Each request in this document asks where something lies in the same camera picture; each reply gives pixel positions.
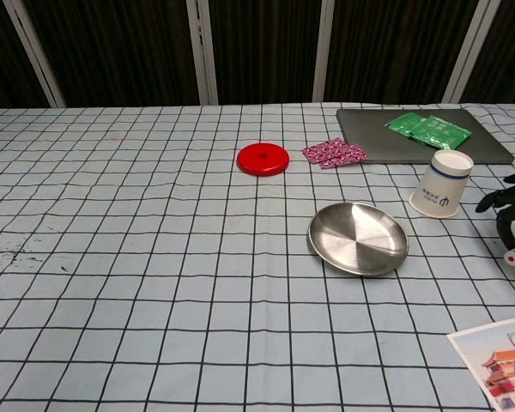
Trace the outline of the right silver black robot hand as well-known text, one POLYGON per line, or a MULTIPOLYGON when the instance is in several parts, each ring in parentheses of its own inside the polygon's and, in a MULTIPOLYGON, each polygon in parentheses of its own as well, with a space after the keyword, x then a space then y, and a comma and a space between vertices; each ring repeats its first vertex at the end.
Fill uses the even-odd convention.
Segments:
POLYGON ((511 187, 497 190, 485 195, 476 206, 476 213, 482 213, 489 208, 499 209, 496 215, 496 230, 507 252, 505 262, 515 267, 515 237, 512 223, 515 221, 515 173, 504 178, 511 187))

